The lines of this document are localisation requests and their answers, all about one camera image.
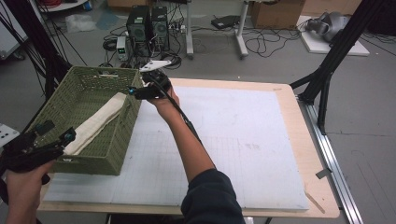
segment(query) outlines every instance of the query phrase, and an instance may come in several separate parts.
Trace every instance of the person's arm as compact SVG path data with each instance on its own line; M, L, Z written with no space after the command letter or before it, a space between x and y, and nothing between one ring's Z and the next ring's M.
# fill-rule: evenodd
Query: person's arm
M179 104L173 89L168 93ZM231 180L215 169L213 161L179 112L167 99L156 99L151 102L168 123L175 137L189 181L189 190L181 205L184 222L245 223Z
M179 104L173 88L169 90L169 95ZM168 123L175 137L189 183L203 171L214 169L213 161L172 103L165 98L150 100L150 102L157 107L159 114Z
M27 173L7 171L7 224L35 224L35 213L40 204L41 178L53 161Z

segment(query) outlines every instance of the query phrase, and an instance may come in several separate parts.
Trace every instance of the wooden table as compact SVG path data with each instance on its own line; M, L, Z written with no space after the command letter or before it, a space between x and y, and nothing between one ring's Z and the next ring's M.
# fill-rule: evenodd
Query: wooden table
M318 179L316 173L323 170L317 150L306 127L302 112L289 85L235 81L216 81L173 78L175 86L226 88L235 90L273 91L280 105L291 147L304 183L309 209L303 212L244 209L246 217L338 217L338 205L332 193L328 177ZM49 185L41 190L44 197ZM114 203L66 203L42 201L40 211L139 213L180 215L179 207Z

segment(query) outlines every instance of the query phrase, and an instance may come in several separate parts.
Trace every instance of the hand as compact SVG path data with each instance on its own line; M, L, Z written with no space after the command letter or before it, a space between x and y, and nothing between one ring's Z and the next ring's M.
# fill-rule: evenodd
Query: hand
M35 223L35 212L40 205L41 178L54 161L27 173L7 171L7 223Z
M175 100L178 105L180 105L180 101L178 100L173 87L171 87L167 93ZM166 122L169 122L173 118L180 118L180 113L175 109L174 105L169 101L168 98L164 97L161 99L152 99L148 101L157 107L158 113Z

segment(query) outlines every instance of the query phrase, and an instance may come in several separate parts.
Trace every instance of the metal frame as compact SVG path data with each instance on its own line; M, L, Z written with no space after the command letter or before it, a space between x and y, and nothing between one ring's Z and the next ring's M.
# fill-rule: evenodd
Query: metal frame
M337 35L320 67L311 75L290 84L295 89L309 83L304 92L298 95L308 105L312 105L321 92L318 126L322 134L326 134L324 126L332 75L385 2L386 0L362 0L345 29Z
M341 167L335 158L329 138L327 135L321 133L321 130L317 125L318 112L313 105L305 105L304 108L306 109L309 121L314 130L314 134L318 140L322 157L325 160L327 167L332 170L332 182L338 191L338 195L344 207L346 217L348 218L349 223L362 224L363 221L361 219L361 214L359 213L358 207L356 206L352 194L350 193Z
M338 34L338 37L334 40L331 50L320 67L314 73L290 84L291 87L295 89L308 83L304 92L297 97L301 102L305 103L305 109L310 118L309 121L312 124L315 136L317 137L322 157L327 167L332 170L332 182L337 189L346 217L349 223L353 224L363 223L361 214L352 198L324 128L330 81L335 69L347 56L350 49L364 32L366 26L371 22L382 6L384 6L385 2L386 0L362 0L345 29ZM314 107L314 101L320 92L319 112L317 113Z

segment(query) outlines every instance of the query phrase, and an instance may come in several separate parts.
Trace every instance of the cardboard box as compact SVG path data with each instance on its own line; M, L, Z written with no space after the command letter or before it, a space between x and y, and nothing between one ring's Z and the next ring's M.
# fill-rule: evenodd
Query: cardboard box
M132 6L151 6L150 0L107 0L109 7L132 8Z
M344 15L353 15L361 0L306 0L302 14L320 16L323 12L338 11Z
M251 12L254 28L295 30L304 3L305 0L282 0L274 4L255 2Z

